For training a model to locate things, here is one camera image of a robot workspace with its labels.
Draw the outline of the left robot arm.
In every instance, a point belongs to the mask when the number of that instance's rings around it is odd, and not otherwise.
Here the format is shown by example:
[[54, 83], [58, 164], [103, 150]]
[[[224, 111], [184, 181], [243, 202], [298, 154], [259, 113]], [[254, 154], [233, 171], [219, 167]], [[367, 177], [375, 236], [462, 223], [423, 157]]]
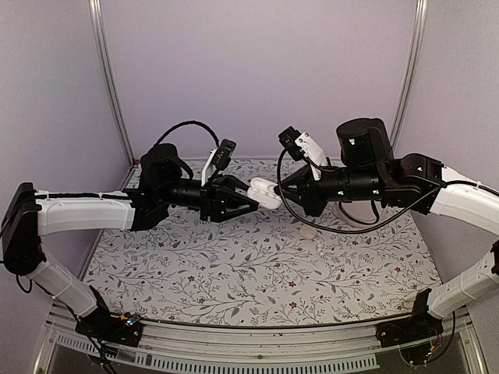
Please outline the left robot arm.
[[212, 150], [200, 179], [180, 158], [175, 145], [161, 143], [141, 157], [140, 182], [135, 189], [53, 193], [22, 183], [2, 222], [5, 268], [65, 303], [99, 338], [110, 337], [116, 323], [101, 296], [43, 250], [42, 239], [101, 229], [149, 231], [176, 206], [215, 223], [252, 213], [258, 203], [245, 196], [248, 185], [221, 173], [234, 145], [223, 140]]

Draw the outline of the white earbud case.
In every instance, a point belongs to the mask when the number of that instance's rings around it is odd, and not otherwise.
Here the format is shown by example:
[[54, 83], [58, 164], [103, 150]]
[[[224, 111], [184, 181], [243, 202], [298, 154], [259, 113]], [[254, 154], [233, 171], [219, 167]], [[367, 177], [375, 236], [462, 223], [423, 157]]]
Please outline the white earbud case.
[[299, 234], [307, 240], [313, 240], [317, 236], [317, 230], [308, 226], [302, 226], [299, 229]]
[[263, 208], [276, 210], [282, 203], [281, 197], [274, 190], [277, 186], [277, 183], [255, 177], [251, 179], [246, 194], [249, 198], [257, 201]]

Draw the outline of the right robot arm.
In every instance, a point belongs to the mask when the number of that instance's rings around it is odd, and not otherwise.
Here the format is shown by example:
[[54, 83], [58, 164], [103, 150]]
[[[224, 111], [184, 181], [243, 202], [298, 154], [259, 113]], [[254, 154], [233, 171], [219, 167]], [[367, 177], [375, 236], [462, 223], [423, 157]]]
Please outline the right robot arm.
[[421, 153], [394, 156], [387, 130], [379, 118], [357, 118], [336, 129], [342, 165], [331, 166], [322, 148], [306, 132], [289, 127], [278, 136], [282, 154], [305, 166], [286, 178], [277, 177], [278, 196], [287, 206], [302, 207], [297, 220], [310, 227], [329, 203], [379, 202], [400, 214], [413, 211], [439, 217], [444, 223], [423, 231], [432, 249], [444, 240], [463, 256], [488, 244], [481, 256], [469, 256], [469, 266], [441, 286], [421, 292], [403, 333], [418, 340], [456, 309], [474, 303], [498, 288], [498, 192]]

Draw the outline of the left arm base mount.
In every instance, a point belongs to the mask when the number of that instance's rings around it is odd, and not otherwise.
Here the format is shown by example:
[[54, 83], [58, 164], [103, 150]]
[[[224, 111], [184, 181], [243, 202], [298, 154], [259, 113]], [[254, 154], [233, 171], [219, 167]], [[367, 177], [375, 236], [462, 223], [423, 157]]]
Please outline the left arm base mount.
[[75, 331], [99, 341], [137, 348], [144, 328], [141, 315], [111, 312], [99, 292], [92, 286], [90, 290], [96, 298], [97, 309], [88, 316], [79, 317]]

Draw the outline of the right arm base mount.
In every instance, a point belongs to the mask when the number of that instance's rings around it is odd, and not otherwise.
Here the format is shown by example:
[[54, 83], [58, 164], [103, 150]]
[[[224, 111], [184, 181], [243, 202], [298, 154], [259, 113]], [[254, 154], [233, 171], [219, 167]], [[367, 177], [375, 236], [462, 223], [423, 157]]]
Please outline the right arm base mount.
[[380, 341], [381, 347], [407, 344], [436, 337], [444, 332], [442, 318], [429, 314], [430, 292], [430, 289], [426, 289], [417, 294], [409, 316], [376, 325], [375, 337]]

